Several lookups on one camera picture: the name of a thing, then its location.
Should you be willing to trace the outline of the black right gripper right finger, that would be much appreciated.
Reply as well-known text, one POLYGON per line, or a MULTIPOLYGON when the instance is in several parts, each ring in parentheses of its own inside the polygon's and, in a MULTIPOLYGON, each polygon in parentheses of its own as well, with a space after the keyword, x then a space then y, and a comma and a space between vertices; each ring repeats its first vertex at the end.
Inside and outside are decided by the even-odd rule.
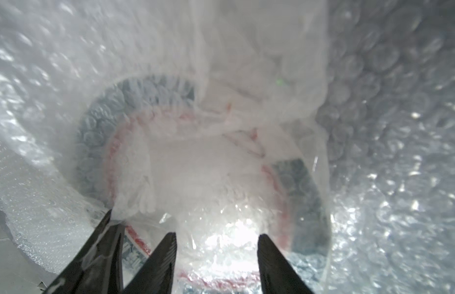
POLYGON ((263 294, 314 294, 267 234, 259 236, 257 256, 263 294))

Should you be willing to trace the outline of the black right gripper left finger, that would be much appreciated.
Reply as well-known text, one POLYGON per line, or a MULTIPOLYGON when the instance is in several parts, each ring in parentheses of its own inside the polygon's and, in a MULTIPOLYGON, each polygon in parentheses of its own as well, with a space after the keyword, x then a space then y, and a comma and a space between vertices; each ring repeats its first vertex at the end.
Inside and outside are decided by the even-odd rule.
POLYGON ((177 257, 176 233, 165 235, 123 294, 171 294, 177 257))

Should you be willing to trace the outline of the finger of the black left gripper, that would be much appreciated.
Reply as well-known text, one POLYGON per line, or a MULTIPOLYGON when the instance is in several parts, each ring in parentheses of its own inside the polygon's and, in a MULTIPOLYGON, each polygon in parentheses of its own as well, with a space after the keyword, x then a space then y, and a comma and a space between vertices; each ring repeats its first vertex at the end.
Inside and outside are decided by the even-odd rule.
POLYGON ((76 257, 47 286, 46 294, 119 294, 123 290, 125 226, 109 210, 76 257))

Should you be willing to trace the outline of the bubble plate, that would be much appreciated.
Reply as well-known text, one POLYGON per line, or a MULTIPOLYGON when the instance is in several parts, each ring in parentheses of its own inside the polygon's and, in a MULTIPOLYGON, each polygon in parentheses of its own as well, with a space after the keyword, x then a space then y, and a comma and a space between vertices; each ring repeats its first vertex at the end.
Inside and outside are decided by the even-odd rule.
POLYGON ((308 120, 211 131, 194 102, 188 80, 127 78, 80 120, 76 182, 127 224, 124 281, 174 232, 175 293, 258 294, 258 238, 266 234, 323 293, 332 232, 321 131, 308 120))

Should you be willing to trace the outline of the large bubble wrap sheet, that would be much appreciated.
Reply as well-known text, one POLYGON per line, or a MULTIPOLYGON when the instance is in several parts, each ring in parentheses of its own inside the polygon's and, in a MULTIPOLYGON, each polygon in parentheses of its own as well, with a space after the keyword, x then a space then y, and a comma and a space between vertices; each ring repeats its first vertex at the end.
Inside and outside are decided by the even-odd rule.
POLYGON ((455 1, 0 1, 0 210, 39 269, 112 210, 78 189, 84 112, 149 75, 190 81, 211 131, 321 131, 322 294, 455 294, 455 1))

